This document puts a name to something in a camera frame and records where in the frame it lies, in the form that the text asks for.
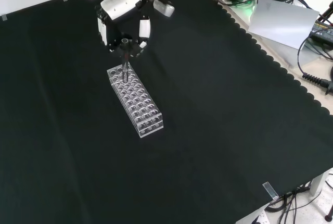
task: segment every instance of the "black tablecloth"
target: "black tablecloth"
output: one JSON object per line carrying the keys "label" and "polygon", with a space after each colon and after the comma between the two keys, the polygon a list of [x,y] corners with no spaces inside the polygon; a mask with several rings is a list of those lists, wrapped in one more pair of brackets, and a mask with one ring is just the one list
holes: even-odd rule
{"label": "black tablecloth", "polygon": [[[140,139],[110,86],[98,1],[0,22],[1,223],[234,223],[333,167],[333,120],[213,0],[151,7],[131,64],[163,114]],[[122,30],[138,30],[137,17]]]}

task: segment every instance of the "white table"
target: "white table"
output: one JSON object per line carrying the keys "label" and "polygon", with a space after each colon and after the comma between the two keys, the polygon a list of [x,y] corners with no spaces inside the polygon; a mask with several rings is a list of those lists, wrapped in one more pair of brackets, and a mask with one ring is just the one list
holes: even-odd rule
{"label": "white table", "polygon": [[[330,2],[323,2],[323,5],[328,7],[329,3]],[[244,11],[240,12],[239,11],[240,9],[236,9],[235,11],[233,11],[227,6],[224,6],[223,8],[226,9],[229,14],[231,14],[231,16],[236,20],[236,23],[238,23],[241,28],[245,29],[246,31],[248,30],[249,28],[248,14],[246,14]],[[254,35],[252,36],[254,39],[257,40],[257,43],[261,45],[262,49],[265,50],[268,55],[272,56],[275,61],[279,62],[281,67],[287,69],[288,73],[292,74],[296,80],[299,80],[301,82],[302,86],[307,88],[308,92],[314,96],[315,100],[319,101],[323,107],[327,108],[330,111],[330,113],[333,114],[333,96],[332,95],[325,96],[325,91],[322,88],[317,87],[316,85],[304,80],[302,78],[302,73],[300,72],[300,70],[296,67],[293,67],[292,65],[290,65],[290,63],[285,61],[286,56],[288,56],[288,58],[290,57],[295,59],[297,58],[296,56],[297,51],[295,49],[268,39],[262,39],[261,37]],[[308,56],[308,58],[313,61],[308,62],[305,65],[302,65],[303,70],[314,76],[330,80],[329,74],[333,62],[329,62],[324,58],[320,58],[318,55],[312,53],[311,51],[306,50],[306,48],[302,50],[302,54],[300,55],[301,58],[304,58],[304,53],[305,56]],[[327,176],[328,176],[328,171],[313,179],[310,190],[312,195],[317,195],[320,192]],[[264,209],[267,207],[268,204],[269,203],[262,206],[257,211],[244,217],[243,219],[239,220],[238,222],[236,222],[236,224],[251,224],[255,220],[255,218],[262,211],[264,211]]]}

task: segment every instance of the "white paper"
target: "white paper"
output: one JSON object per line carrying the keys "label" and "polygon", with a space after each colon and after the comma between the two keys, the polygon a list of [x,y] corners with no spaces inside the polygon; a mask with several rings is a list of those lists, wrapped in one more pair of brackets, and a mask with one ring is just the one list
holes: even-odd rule
{"label": "white paper", "polygon": [[259,0],[249,32],[298,49],[311,32],[318,11],[274,0]]}

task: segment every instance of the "black cloth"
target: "black cloth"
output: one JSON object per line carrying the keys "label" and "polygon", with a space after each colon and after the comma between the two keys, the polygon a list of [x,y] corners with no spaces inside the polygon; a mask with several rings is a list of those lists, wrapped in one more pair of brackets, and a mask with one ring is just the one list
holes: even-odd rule
{"label": "black cloth", "polygon": [[[89,0],[0,22],[1,223],[234,223],[333,167],[333,120],[213,0],[145,10],[131,64],[163,114],[142,139]],[[138,30],[138,15],[122,25]]]}

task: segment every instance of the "table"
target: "table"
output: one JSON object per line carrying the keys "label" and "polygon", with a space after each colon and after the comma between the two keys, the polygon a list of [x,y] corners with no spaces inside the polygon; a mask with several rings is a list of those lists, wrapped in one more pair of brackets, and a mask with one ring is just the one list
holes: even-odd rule
{"label": "table", "polygon": [[[236,23],[238,23],[243,29],[248,30],[250,24],[250,15],[253,11],[252,6],[246,9],[229,8],[228,6],[223,6],[223,8],[231,14],[231,16],[235,19]],[[265,51],[267,51],[269,55],[274,57],[274,60],[278,61],[281,64],[281,67],[286,68],[288,70],[288,73],[292,74],[295,79],[299,80],[302,86],[306,87],[309,93],[313,94],[314,98],[318,100],[323,107],[326,107],[330,112],[333,112],[333,97],[325,96],[324,91],[321,91],[320,88],[314,86],[312,83],[304,81],[304,79],[301,78],[302,74],[298,70],[298,68],[295,67],[296,63],[292,60],[296,59],[297,50],[257,35],[253,35],[252,37],[257,40],[257,43],[260,44],[261,47]],[[303,66],[306,67],[308,73],[314,74],[315,76],[324,79],[330,79],[329,73],[331,69],[331,63],[328,63],[327,60],[320,58],[318,55],[314,54],[307,48],[304,48],[302,50],[301,56],[303,58],[303,63],[307,63],[306,65],[303,64]],[[328,171],[314,178],[310,190],[313,196],[317,195],[320,192],[327,176]],[[268,204],[264,205],[257,211],[254,211],[242,220],[239,220],[237,224],[251,223],[262,211],[264,211],[267,205]]]}
{"label": "table", "polygon": [[271,200],[264,182],[283,194],[333,165],[328,112],[213,0],[171,1],[172,20],[147,8],[131,62],[163,114],[144,139],[108,81],[120,60],[100,45],[96,1],[1,22],[3,223],[234,223]]}
{"label": "table", "polygon": [[[241,9],[231,9],[226,6],[224,9],[226,9],[236,20],[236,23],[238,23],[243,29],[248,30],[251,13],[245,13]],[[308,81],[304,81],[304,79],[302,79],[302,73],[299,71],[298,67],[294,66],[296,63],[292,60],[297,59],[296,49],[269,39],[264,39],[257,35],[254,35],[253,38],[258,41],[258,44],[260,44],[270,56],[273,56],[274,59],[281,64],[281,67],[286,68],[295,79],[299,80],[302,86],[306,87],[308,92],[314,96],[315,100],[318,100],[323,107],[327,108],[330,112],[333,112],[333,96],[325,96],[324,90]],[[330,79],[331,62],[319,57],[307,48],[303,48],[300,54],[300,62],[302,63],[302,61],[305,63],[302,66],[307,73],[323,79]]]}

